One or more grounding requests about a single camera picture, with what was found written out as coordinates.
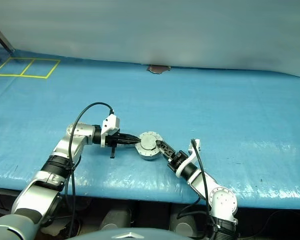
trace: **round metal part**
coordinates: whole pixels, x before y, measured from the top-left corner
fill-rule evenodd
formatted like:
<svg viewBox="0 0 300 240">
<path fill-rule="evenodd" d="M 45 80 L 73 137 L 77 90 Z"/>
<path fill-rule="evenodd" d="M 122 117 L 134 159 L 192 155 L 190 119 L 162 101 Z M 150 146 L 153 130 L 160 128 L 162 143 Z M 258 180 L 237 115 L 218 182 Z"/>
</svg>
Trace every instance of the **round metal part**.
<svg viewBox="0 0 300 240">
<path fill-rule="evenodd" d="M 161 152 L 157 147 L 156 140 L 163 141 L 163 138 L 154 131 L 146 131 L 140 134 L 141 142 L 135 145 L 136 150 L 143 159 L 151 160 L 157 158 Z"/>
</svg>

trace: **metal disc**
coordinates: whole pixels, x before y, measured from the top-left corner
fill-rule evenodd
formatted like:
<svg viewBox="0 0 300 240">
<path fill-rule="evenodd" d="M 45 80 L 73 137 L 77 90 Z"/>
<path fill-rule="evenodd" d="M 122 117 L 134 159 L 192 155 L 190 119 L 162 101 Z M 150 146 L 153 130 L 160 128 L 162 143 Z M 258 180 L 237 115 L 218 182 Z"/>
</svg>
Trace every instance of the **metal disc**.
<svg viewBox="0 0 300 240">
<path fill-rule="evenodd" d="M 141 142 L 135 145 L 136 150 L 143 159 L 151 160 L 157 158 L 161 152 L 157 147 L 156 140 L 163 141 L 163 138 L 154 131 L 146 131 L 140 134 Z"/>
</svg>

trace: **white wall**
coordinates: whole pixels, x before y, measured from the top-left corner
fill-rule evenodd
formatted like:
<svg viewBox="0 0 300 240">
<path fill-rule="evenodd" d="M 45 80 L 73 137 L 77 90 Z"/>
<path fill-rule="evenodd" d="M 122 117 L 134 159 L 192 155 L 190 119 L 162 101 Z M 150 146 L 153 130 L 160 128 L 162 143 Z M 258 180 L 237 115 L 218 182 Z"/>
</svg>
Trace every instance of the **white wall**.
<svg viewBox="0 0 300 240">
<path fill-rule="evenodd" d="M 16 49 L 300 76 L 300 0 L 0 0 Z"/>
</svg>

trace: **blue table surface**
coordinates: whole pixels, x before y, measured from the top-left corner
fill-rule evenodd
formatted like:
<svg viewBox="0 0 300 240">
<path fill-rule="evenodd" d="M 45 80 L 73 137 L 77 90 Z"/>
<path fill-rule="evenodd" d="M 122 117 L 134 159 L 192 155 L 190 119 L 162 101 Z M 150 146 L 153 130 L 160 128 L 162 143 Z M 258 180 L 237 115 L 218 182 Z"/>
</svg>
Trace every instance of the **blue table surface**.
<svg viewBox="0 0 300 240">
<path fill-rule="evenodd" d="M 152 74 L 139 64 L 18 54 L 61 62 L 48 79 L 0 76 L 0 188 L 23 189 L 68 124 L 102 101 L 114 108 L 122 133 L 155 131 L 183 151 L 200 138 L 205 170 L 236 194 L 239 208 L 300 209 L 299 77 L 175 67 Z M 0 57 L 9 56 L 0 49 Z M 20 71 L 19 64 L 12 60 L 7 68 Z M 101 124 L 107 114 L 98 106 L 82 121 Z M 75 172 L 79 195 L 174 203 L 197 198 L 163 157 L 144 160 L 134 147 L 118 147 L 115 159 L 110 152 L 85 147 Z"/>
</svg>

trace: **robotic arm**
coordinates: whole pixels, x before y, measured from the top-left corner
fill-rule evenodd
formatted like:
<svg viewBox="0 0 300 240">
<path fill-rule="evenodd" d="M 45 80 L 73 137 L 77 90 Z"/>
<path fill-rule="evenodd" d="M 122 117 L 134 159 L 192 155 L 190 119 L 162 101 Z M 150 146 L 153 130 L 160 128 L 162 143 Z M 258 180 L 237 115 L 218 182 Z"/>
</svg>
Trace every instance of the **robotic arm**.
<svg viewBox="0 0 300 240">
<path fill-rule="evenodd" d="M 199 153 L 201 150 L 200 140 L 196 139 L 195 143 L 195 147 Z M 182 150 L 176 152 L 164 141 L 157 140 L 156 145 L 167 159 L 168 167 L 175 172 L 175 175 L 178 178 L 183 177 L 200 198 L 208 198 L 208 203 L 211 206 L 209 214 L 214 222 L 210 226 L 211 232 L 214 233 L 214 239 L 236 239 L 238 220 L 234 218 L 234 215 L 237 212 L 238 205 L 234 193 L 230 189 L 219 185 L 205 172 L 208 192 L 208 196 L 206 196 L 202 172 L 194 164 L 197 160 L 197 155 L 192 144 L 188 148 L 189 156 Z"/>
<path fill-rule="evenodd" d="M 0 239 L 31 240 L 38 229 L 53 222 L 55 211 L 62 197 L 60 192 L 71 173 L 71 166 L 78 165 L 85 145 L 100 144 L 112 147 L 115 157 L 117 144 L 136 144 L 136 136 L 120 133 L 120 120 L 110 114 L 100 125 L 78 123 L 71 144 L 73 164 L 69 160 L 69 141 L 73 124 L 66 129 L 48 160 L 13 203 L 11 214 L 0 217 Z"/>
</svg>

